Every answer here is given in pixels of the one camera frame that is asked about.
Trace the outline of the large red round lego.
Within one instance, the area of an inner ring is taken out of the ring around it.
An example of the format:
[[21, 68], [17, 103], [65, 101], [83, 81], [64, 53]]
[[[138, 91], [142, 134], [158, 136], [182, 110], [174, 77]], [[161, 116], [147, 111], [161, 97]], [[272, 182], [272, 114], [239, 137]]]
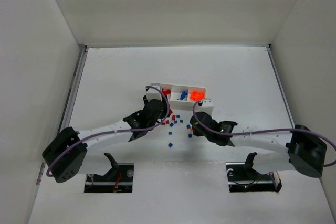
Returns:
[[162, 93], [163, 93], [165, 96], [169, 97], [170, 94], [171, 94], [171, 89], [162, 89]]

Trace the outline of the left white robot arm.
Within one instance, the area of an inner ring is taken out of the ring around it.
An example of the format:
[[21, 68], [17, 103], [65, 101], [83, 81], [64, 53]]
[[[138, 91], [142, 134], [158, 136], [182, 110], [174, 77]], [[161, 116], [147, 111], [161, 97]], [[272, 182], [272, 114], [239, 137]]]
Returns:
[[169, 116], [166, 95], [148, 100], [144, 96], [143, 109], [101, 128], [76, 131], [69, 126], [61, 130], [42, 153], [48, 166], [46, 175], [63, 183], [80, 172], [88, 151], [119, 143], [128, 143], [147, 135]]

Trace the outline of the large orange round lego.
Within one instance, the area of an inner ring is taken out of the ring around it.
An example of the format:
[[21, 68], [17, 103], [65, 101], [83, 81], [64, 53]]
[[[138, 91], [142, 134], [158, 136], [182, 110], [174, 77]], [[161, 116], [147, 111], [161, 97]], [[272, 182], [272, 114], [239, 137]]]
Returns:
[[203, 92], [200, 91], [192, 91], [190, 99], [192, 101], [199, 101], [205, 98], [205, 95]]

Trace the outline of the large blue round lego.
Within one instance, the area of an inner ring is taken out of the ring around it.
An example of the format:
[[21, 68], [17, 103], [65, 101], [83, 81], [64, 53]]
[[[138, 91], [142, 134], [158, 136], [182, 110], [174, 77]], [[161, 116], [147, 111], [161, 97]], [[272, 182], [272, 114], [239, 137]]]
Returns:
[[180, 100], [180, 101], [187, 101], [187, 96], [188, 96], [188, 92], [186, 90], [184, 90], [180, 97], [177, 99], [177, 100]]

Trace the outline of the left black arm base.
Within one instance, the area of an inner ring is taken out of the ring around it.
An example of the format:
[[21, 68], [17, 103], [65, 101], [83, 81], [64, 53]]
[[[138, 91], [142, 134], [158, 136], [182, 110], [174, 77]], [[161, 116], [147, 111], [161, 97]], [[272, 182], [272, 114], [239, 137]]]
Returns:
[[132, 193], [134, 164], [118, 163], [110, 153], [104, 153], [111, 168], [104, 174], [87, 174], [84, 193]]

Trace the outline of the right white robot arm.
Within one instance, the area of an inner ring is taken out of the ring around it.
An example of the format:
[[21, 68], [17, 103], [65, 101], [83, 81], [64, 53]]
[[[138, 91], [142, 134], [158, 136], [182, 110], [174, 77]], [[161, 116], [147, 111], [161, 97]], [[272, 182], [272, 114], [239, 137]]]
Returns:
[[320, 178], [323, 173], [327, 145], [317, 133], [302, 125], [293, 129], [244, 131], [233, 133], [234, 121], [216, 122], [205, 112], [195, 112], [190, 118], [195, 136], [203, 136], [219, 146], [253, 147], [266, 154], [248, 154], [247, 172], [266, 174], [280, 170], [295, 170], [305, 176]]

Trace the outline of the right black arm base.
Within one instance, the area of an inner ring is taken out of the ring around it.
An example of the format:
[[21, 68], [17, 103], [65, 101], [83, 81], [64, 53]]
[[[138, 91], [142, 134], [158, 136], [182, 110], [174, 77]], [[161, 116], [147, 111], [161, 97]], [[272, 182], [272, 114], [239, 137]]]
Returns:
[[228, 188], [230, 193], [279, 193], [282, 181], [278, 172], [260, 174], [253, 169], [256, 152], [248, 154], [244, 163], [226, 163]]

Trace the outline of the white three-compartment tray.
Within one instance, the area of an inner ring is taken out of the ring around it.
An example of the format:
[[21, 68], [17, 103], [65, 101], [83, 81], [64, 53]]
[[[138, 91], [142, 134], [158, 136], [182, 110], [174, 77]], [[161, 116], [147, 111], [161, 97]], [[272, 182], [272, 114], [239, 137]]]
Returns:
[[197, 100], [206, 98], [206, 88], [168, 83], [151, 83], [167, 97], [171, 110], [191, 111]]

